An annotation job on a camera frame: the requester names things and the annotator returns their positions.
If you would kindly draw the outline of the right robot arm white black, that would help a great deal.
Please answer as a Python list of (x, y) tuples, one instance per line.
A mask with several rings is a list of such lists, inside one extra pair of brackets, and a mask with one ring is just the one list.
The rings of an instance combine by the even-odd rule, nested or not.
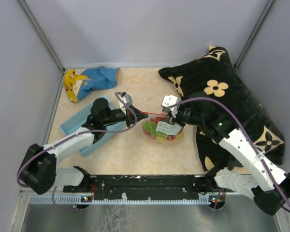
[(206, 179), (211, 191), (224, 188), (238, 192), (251, 198), (259, 209), (271, 216), (286, 205), (290, 213), (290, 173), (257, 149), (239, 119), (223, 103), (201, 96), (179, 101), (178, 97), (170, 95), (164, 97), (161, 105), (176, 123), (199, 126), (207, 137), (250, 172), (249, 175), (238, 174), (218, 165)]

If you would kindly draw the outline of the clear zip bag orange zipper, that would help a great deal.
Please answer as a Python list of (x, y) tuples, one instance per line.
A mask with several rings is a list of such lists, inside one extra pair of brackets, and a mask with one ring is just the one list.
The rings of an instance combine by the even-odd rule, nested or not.
[(170, 142), (178, 142), (184, 137), (183, 127), (172, 123), (169, 121), (166, 113), (152, 113), (152, 112), (144, 112), (149, 115), (147, 119), (144, 119), (142, 122), (142, 129), (143, 123), (145, 121), (154, 121), (157, 124), (156, 128), (156, 136), (150, 136), (144, 130), (143, 133), (145, 136), (158, 143), (170, 143)]

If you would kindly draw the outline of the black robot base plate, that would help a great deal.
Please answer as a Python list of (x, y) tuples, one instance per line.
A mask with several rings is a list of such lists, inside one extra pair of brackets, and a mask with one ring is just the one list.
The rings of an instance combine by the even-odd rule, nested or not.
[(197, 200), (199, 194), (220, 189), (205, 175), (87, 175), (78, 186), (64, 186), (65, 193), (89, 192), (95, 200)]

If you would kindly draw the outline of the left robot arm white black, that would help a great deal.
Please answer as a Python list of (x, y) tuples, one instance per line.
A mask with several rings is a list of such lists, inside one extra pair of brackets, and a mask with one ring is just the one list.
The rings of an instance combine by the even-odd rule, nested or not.
[(80, 149), (102, 145), (105, 137), (116, 133), (108, 130), (109, 126), (125, 122), (131, 129), (148, 118), (148, 114), (135, 108), (131, 101), (120, 98), (119, 102), (120, 108), (111, 109), (107, 99), (98, 98), (84, 124), (75, 132), (51, 144), (31, 145), (17, 172), (17, 182), (39, 195), (58, 186), (74, 186), (81, 192), (87, 191), (91, 180), (85, 177), (85, 171), (77, 167), (57, 169), (57, 165)]

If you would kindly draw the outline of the green grape bunch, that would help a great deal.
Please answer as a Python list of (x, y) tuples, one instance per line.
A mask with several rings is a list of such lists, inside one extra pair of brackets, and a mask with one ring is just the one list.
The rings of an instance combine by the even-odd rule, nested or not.
[(150, 136), (156, 136), (157, 124), (154, 121), (145, 121), (143, 123), (143, 130)]

